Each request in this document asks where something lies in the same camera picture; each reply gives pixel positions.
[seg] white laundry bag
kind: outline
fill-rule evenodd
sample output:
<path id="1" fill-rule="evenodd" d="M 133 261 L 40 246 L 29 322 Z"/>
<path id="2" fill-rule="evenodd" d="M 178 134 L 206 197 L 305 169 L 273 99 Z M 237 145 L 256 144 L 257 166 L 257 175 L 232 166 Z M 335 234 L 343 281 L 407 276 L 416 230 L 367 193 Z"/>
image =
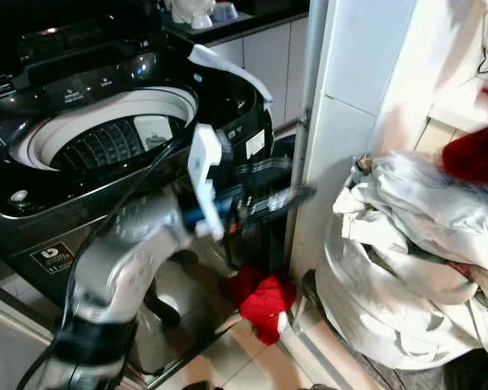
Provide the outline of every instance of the white laundry bag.
<path id="1" fill-rule="evenodd" d="M 320 300 L 340 335 L 394 369 L 423 370 L 471 349 L 488 351 L 488 306 L 477 285 L 417 248 L 352 187 L 350 178 L 333 205 L 316 268 Z"/>

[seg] washing machine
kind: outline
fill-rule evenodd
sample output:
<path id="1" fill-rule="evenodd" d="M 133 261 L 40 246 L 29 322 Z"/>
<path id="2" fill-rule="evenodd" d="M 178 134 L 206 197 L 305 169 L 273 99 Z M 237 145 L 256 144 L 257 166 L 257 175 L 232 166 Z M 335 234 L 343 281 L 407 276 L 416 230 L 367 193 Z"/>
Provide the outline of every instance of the washing machine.
<path id="1" fill-rule="evenodd" d="M 187 177 L 199 123 L 225 133 L 231 167 L 269 157 L 271 101 L 240 67 L 165 33 L 156 2 L 0 1 L 0 258 L 61 306 L 74 254 L 164 148 L 175 147 L 135 197 Z M 210 275 L 196 264 L 179 256 L 158 289 Z M 205 323 L 201 312 L 181 324 Z M 143 317 L 146 336 L 162 328 Z"/>

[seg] tiled floor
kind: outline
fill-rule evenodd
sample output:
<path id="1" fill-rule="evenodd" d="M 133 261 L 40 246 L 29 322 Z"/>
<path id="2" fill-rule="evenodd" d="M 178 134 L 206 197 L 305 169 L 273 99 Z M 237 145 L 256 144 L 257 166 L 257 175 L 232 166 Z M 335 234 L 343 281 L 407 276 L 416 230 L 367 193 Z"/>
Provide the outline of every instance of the tiled floor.
<path id="1" fill-rule="evenodd" d="M 313 384 L 337 390 L 381 390 L 318 314 L 312 310 L 306 313 L 301 328 L 318 345 L 320 357 L 290 327 L 280 341 L 265 346 L 255 337 L 251 325 L 242 320 L 159 389 L 181 390 L 188 384 L 209 381 L 224 390 L 297 390 Z"/>

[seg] red cloth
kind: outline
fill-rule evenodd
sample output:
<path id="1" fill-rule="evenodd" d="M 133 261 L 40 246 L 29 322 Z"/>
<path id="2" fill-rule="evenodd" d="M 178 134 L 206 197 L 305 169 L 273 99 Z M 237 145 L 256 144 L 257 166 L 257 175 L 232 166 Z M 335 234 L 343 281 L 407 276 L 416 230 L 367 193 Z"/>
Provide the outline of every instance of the red cloth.
<path id="1" fill-rule="evenodd" d="M 463 136 L 442 151 L 444 169 L 472 183 L 488 184 L 488 128 Z"/>
<path id="2" fill-rule="evenodd" d="M 260 272 L 243 268 L 229 279 L 228 287 L 242 317 L 253 323 L 262 342 L 271 345 L 280 338 L 278 315 L 293 305 L 296 287 L 284 275 L 270 275 L 257 283 Z"/>

